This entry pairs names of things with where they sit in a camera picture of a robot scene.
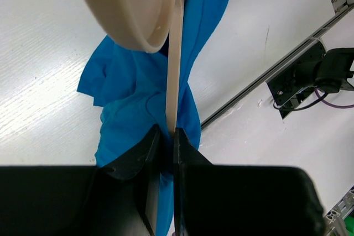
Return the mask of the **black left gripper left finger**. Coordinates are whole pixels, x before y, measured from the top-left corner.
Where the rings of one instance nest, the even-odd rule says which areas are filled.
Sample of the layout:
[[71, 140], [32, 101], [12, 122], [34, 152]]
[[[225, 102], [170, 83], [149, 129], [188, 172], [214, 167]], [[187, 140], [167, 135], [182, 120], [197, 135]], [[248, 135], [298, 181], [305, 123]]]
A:
[[155, 235], [161, 131], [143, 139], [96, 172], [85, 206], [83, 235]]

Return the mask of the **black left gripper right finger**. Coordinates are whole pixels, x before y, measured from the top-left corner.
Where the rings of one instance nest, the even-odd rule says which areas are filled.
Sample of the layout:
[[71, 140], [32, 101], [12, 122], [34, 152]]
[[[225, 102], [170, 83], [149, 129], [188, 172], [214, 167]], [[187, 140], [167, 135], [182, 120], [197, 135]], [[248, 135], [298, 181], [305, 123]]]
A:
[[215, 167], [195, 149], [185, 130], [174, 134], [174, 224], [176, 235], [216, 235]]

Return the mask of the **blue t shirt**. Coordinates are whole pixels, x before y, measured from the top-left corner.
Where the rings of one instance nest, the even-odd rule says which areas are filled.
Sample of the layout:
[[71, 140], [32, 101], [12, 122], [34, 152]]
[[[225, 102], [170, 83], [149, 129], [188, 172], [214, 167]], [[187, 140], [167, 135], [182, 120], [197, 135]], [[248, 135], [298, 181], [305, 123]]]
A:
[[[178, 118], [198, 148], [201, 125], [188, 84], [192, 66], [220, 22], [229, 0], [185, 0], [180, 63]], [[165, 117], [168, 58], [166, 46], [153, 54], [130, 51], [105, 37], [89, 58], [77, 91], [102, 107], [96, 163], [103, 167], [138, 144], [157, 124], [164, 141], [159, 186], [157, 235], [167, 235], [174, 213], [173, 140]]]

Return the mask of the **beige plastic hanger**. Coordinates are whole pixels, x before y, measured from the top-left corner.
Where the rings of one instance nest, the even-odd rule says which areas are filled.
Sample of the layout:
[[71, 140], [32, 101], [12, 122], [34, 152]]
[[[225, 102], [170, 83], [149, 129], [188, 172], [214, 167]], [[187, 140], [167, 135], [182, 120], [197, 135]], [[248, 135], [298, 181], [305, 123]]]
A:
[[106, 33], [129, 50], [154, 53], [169, 44], [165, 116], [175, 133], [184, 0], [85, 0]]

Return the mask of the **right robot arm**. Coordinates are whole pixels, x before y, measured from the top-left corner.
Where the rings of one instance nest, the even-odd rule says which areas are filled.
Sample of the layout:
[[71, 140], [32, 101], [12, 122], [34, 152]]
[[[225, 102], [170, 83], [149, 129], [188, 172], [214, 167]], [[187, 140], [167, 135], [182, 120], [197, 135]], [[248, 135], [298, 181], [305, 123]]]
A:
[[353, 91], [353, 85], [348, 82], [353, 78], [352, 64], [353, 48], [335, 48], [318, 61], [298, 64], [293, 77], [300, 87], [314, 87], [328, 94]]

